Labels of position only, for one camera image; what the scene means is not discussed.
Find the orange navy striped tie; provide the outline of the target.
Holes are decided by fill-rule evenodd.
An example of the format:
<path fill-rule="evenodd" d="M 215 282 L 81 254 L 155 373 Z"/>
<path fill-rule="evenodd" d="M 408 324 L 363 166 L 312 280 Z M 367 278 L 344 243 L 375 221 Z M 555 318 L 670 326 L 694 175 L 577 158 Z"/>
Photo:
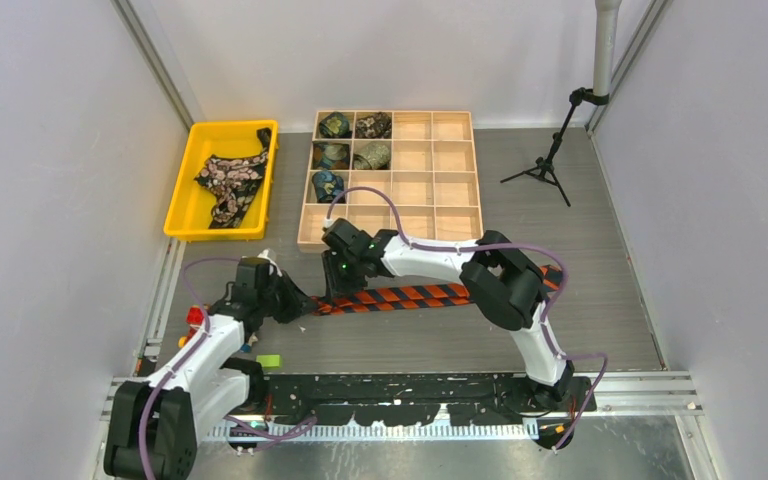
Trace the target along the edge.
<path fill-rule="evenodd" d="M 540 317 L 538 308 L 549 301 L 564 279 L 555 266 L 507 266 L 496 273 L 471 261 L 464 265 L 457 283 L 364 289 L 346 297 L 311 296 L 314 315 L 385 312 L 445 308 L 473 304 L 499 326 L 523 328 Z"/>

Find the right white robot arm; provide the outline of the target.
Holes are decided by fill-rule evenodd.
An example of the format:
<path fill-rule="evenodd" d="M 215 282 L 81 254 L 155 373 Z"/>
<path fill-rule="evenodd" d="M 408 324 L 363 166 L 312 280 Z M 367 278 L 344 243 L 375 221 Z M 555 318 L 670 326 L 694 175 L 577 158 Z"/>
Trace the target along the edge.
<path fill-rule="evenodd" d="M 331 293 L 356 293 L 375 277 L 419 276 L 460 285 L 488 321 L 510 333 L 524 360 L 534 403 L 551 411 L 570 398 L 574 366 L 549 323 L 545 276 L 525 255 L 524 246 L 491 230 L 460 242 L 387 229 L 370 235 L 344 218 L 327 221 L 322 240 Z"/>

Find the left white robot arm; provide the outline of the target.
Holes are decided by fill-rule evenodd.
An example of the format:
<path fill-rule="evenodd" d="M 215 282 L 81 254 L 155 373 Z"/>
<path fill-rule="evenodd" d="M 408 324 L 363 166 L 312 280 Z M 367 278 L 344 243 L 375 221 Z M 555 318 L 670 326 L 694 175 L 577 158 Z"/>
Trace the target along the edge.
<path fill-rule="evenodd" d="M 258 412 L 267 398 L 261 366 L 236 353 L 263 321 L 293 321 L 316 307 L 274 259 L 244 256 L 223 298 L 165 365 L 115 392 L 103 470 L 119 479 L 186 479 L 198 445 L 234 408 Z"/>

